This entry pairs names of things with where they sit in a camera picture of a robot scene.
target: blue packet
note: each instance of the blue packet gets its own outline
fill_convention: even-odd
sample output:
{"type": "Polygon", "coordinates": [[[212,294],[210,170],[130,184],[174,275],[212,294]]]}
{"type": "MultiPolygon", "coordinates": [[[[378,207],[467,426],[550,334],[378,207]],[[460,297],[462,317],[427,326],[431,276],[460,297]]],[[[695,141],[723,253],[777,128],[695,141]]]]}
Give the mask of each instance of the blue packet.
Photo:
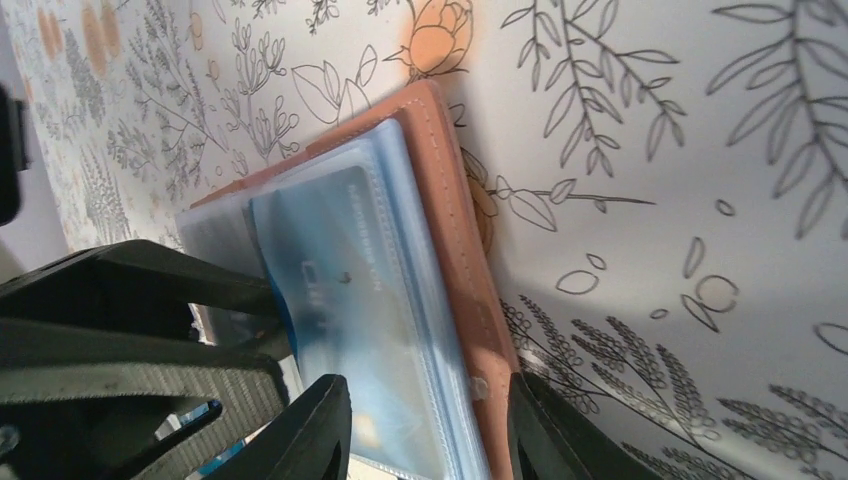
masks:
{"type": "Polygon", "coordinates": [[[400,125],[281,174],[250,210],[304,384],[347,378],[351,452],[402,478],[488,478],[400,125]]]}

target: tablecloth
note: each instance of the tablecloth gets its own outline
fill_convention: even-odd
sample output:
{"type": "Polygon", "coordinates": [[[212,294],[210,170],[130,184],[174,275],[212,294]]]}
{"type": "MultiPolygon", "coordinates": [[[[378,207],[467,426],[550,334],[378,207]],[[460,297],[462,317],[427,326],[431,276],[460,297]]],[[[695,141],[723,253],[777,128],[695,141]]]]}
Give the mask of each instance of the tablecloth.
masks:
{"type": "Polygon", "coordinates": [[[68,243],[421,78],[523,367],[668,478],[848,472],[845,0],[2,0],[68,243]]]}

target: screw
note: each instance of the screw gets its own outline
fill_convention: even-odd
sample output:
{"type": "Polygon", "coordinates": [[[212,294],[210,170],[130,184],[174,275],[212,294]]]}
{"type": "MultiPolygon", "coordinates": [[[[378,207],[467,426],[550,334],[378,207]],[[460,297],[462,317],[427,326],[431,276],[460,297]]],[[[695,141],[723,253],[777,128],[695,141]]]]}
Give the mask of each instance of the screw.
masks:
{"type": "Polygon", "coordinates": [[[0,426],[0,458],[11,452],[21,441],[21,432],[14,425],[0,426]]]}

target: floral pattern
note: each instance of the floral pattern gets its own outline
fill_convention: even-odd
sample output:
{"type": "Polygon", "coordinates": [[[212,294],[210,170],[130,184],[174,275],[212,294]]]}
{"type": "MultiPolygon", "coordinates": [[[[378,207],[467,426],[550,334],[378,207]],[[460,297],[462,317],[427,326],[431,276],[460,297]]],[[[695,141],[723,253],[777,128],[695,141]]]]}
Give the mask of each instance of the floral pattern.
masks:
{"type": "Polygon", "coordinates": [[[842,478],[848,0],[718,3],[0,0],[72,249],[432,78],[524,369],[666,478],[842,478]]]}

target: floral tablecloth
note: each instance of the floral tablecloth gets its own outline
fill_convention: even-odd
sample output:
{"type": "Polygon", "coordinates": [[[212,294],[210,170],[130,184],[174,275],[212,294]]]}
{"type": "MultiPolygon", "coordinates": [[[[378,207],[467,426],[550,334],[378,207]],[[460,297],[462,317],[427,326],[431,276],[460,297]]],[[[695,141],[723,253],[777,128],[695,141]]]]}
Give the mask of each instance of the floral tablecloth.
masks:
{"type": "Polygon", "coordinates": [[[848,1],[2,0],[68,243],[419,78],[524,368],[668,478],[848,472],[848,1]]]}

